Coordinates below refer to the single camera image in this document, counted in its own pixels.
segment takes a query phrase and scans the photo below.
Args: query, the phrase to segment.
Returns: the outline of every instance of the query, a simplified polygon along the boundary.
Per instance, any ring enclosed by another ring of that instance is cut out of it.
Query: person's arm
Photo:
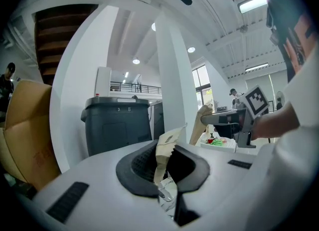
[[[252,139],[257,138],[276,138],[284,133],[297,129],[299,121],[290,102],[283,108],[272,114],[260,116],[255,119],[252,129]]]

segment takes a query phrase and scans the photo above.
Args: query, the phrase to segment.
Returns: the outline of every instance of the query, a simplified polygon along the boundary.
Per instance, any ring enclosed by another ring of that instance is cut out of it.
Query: green object
[[[213,140],[213,142],[210,143],[210,144],[213,145],[213,146],[219,146],[219,147],[222,147],[224,145],[223,141],[219,140],[219,139]]]

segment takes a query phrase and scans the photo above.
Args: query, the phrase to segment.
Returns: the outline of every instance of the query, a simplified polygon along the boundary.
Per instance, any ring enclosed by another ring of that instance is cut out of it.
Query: bin lid
[[[136,105],[136,104],[142,104],[146,106],[150,106],[150,103],[148,100],[144,99],[133,99],[133,98],[119,98],[119,97],[93,97],[86,101],[85,108],[88,108],[92,105],[97,104],[106,104],[108,106],[121,106],[121,105]]]

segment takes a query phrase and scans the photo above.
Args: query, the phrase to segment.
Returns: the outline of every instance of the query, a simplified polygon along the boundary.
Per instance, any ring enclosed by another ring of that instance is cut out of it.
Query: black velcro strip
[[[252,165],[250,163],[245,163],[245,162],[241,162],[241,161],[237,161],[237,160],[230,160],[228,163],[230,165],[234,165],[234,166],[245,168],[245,169],[249,169]]]
[[[89,185],[83,182],[73,183],[46,212],[51,217],[64,223],[88,187]]]

